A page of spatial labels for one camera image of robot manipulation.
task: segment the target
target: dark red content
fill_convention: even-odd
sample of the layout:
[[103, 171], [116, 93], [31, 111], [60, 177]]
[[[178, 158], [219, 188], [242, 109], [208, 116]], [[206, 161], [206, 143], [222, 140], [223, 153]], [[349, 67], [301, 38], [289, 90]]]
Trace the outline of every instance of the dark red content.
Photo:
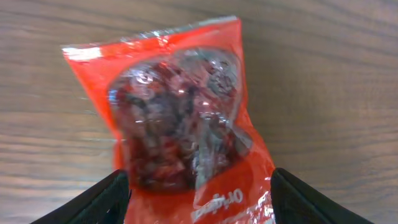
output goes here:
[[120, 74], [109, 102], [132, 183], [158, 192], [197, 189], [248, 153], [248, 136], [233, 126], [240, 70], [229, 52], [194, 48]]

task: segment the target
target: brown wood grain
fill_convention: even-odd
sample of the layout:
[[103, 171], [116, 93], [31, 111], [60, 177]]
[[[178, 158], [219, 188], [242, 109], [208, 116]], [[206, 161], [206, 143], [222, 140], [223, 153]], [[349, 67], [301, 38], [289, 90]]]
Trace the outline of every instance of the brown wood grain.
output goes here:
[[397, 223], [397, 12], [396, 0], [1, 0], [0, 223], [29, 223], [112, 170], [112, 136], [60, 44], [227, 14], [243, 20], [249, 112], [276, 165]]

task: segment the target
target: shiny plastic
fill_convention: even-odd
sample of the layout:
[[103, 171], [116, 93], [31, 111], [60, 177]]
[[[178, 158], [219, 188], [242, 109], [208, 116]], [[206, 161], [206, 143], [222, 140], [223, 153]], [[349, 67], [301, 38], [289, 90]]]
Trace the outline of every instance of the shiny plastic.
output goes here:
[[247, 110], [241, 22], [63, 48], [118, 144], [126, 223], [273, 223], [274, 165]]

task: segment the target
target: snack packet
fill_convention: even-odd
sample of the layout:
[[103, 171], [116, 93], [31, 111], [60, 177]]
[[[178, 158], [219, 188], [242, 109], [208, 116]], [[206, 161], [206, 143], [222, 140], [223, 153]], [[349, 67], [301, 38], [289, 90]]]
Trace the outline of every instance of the snack packet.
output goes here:
[[125, 223], [274, 222], [274, 165], [246, 109], [237, 17], [62, 50], [117, 139]]

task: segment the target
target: red plastic wrapper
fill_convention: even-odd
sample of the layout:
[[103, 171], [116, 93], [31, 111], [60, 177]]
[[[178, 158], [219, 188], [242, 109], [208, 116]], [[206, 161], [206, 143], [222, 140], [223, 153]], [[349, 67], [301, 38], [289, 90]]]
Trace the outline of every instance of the red plastic wrapper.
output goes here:
[[125, 223], [274, 223], [274, 170], [246, 109], [241, 21], [222, 17], [63, 54], [117, 139]]

